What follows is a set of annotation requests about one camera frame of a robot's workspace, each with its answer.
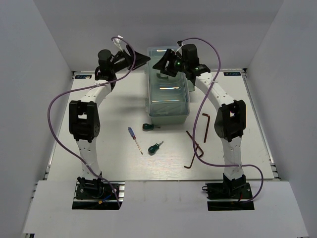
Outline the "mint green plastic toolbox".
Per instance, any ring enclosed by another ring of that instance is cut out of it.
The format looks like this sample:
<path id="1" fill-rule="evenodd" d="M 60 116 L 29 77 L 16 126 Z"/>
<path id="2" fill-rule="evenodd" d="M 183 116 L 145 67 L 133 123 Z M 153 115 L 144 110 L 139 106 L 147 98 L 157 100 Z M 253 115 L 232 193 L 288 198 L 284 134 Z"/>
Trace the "mint green plastic toolbox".
<path id="1" fill-rule="evenodd" d="M 195 90 L 190 80 L 183 73 L 175 77 L 153 69 L 165 54 L 168 47 L 149 47 L 145 75 L 148 80 L 146 111 L 156 125 L 183 124 L 190 114 L 190 92 Z"/>

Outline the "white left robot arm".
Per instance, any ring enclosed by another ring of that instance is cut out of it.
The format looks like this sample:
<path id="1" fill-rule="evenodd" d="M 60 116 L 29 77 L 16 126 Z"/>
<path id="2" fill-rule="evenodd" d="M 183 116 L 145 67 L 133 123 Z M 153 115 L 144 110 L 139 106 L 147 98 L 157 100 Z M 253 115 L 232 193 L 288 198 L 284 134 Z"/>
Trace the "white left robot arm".
<path id="1" fill-rule="evenodd" d="M 126 43 L 123 37 L 113 37 L 112 41 L 119 51 L 116 54 L 107 49 L 99 51 L 99 65 L 95 69 L 94 87 L 89 89 L 80 100 L 72 100 L 69 103 L 69 132 L 73 135 L 80 157 L 84 160 L 82 162 L 83 175 L 78 178 L 78 181 L 91 182 L 87 191 L 94 198 L 101 197 L 105 191 L 96 148 L 96 140 L 101 130 L 98 107 L 114 90 L 117 72 L 124 69 L 131 72 L 146 65 L 150 60 L 149 56 L 136 52 L 129 44 L 126 44 L 126 49 L 123 49 L 121 43 Z"/>

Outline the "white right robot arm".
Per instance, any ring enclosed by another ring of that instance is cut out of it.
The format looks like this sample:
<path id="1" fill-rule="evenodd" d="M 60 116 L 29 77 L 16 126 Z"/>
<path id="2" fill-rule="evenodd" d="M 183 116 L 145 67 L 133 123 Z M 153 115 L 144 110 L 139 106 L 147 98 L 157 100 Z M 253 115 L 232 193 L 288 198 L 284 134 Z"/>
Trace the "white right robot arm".
<path id="1" fill-rule="evenodd" d="M 221 139 L 224 153 L 224 193 L 231 198 L 241 193 L 240 183 L 246 182 L 241 161 L 241 141 L 246 128 L 246 104 L 235 100 L 216 82 L 211 70 L 201 64 L 194 44 L 181 47 L 182 53 L 167 49 L 153 69 L 167 76 L 185 74 L 199 88 L 216 109 L 214 129 Z"/>

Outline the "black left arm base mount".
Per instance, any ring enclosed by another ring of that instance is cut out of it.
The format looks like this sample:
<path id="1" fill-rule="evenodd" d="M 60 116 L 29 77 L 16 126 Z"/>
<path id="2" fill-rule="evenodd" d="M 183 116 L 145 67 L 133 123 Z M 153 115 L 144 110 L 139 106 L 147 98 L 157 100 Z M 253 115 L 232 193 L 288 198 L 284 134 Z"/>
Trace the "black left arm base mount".
<path id="1" fill-rule="evenodd" d="M 101 179 L 77 178 L 73 210 L 119 210 L 124 199 L 124 182 L 109 185 Z"/>

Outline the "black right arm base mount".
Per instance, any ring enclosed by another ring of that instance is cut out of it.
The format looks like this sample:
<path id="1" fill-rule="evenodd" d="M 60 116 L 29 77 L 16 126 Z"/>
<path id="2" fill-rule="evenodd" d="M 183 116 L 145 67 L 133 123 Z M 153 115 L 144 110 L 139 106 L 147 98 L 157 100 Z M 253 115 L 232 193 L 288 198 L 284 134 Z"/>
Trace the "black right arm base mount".
<path id="1" fill-rule="evenodd" d="M 208 211 L 251 211 L 254 210 L 253 197 L 249 183 L 230 193 L 224 183 L 206 183 L 202 191 L 207 194 Z"/>

